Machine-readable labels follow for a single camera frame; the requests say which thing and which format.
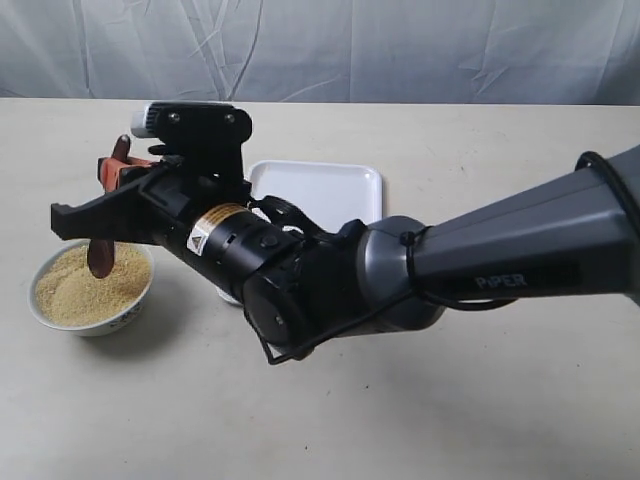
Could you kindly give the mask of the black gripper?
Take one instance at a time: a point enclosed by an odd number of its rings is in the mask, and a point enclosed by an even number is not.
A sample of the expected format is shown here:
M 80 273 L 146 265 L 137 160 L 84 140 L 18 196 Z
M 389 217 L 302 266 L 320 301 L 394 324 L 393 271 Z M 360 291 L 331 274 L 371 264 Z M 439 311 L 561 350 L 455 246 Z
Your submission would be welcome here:
M 97 178 L 100 197 L 76 207 L 50 205 L 54 234 L 160 246 L 230 295 L 302 240 L 249 209 L 251 186 L 240 159 L 208 165 L 102 157 Z

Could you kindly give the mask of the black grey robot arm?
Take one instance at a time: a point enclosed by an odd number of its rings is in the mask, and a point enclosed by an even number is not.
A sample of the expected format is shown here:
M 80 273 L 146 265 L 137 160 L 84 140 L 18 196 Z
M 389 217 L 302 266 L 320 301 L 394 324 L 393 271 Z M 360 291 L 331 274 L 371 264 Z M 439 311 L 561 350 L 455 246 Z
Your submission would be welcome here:
M 572 173 L 439 225 L 391 216 L 335 233 L 254 199 L 239 143 L 158 152 L 100 159 L 116 188 L 53 205 L 52 231 L 165 248 L 242 305 L 273 364 L 336 337 L 422 330 L 445 309 L 639 295 L 637 149 L 585 152 Z

